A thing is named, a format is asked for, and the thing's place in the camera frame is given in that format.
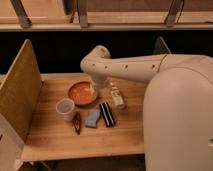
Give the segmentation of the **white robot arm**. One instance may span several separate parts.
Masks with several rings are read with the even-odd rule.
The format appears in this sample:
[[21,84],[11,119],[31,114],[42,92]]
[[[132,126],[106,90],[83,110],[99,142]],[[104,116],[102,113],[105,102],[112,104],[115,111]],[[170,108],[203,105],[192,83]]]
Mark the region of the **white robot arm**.
[[81,61],[94,88],[110,77],[147,85],[143,101],[146,171],[213,171],[213,58],[158,54],[113,59],[96,46]]

